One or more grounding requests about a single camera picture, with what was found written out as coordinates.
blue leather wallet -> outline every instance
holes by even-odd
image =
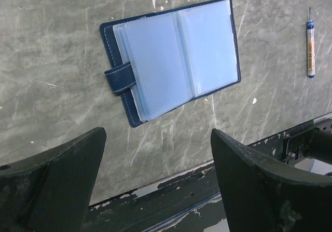
[[[132,127],[241,81],[232,0],[213,0],[100,26],[105,72]]]

metal bracket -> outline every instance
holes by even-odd
[[[332,132],[332,119],[318,122],[314,126],[294,134],[286,134],[283,141],[282,161],[288,162],[303,157],[303,151],[308,149],[310,140],[320,130]]]

pen label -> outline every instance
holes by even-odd
[[[315,43],[314,29],[307,30],[307,64],[308,75],[315,75]]]

marble floor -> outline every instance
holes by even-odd
[[[332,111],[332,0],[233,0],[242,82],[130,128],[103,74],[99,25],[202,1],[0,0],[0,165],[102,126],[96,203],[211,160],[212,128],[248,144]]]

screw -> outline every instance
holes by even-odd
[[[291,158],[295,158],[296,157],[296,154],[295,153],[288,153],[289,157]]]

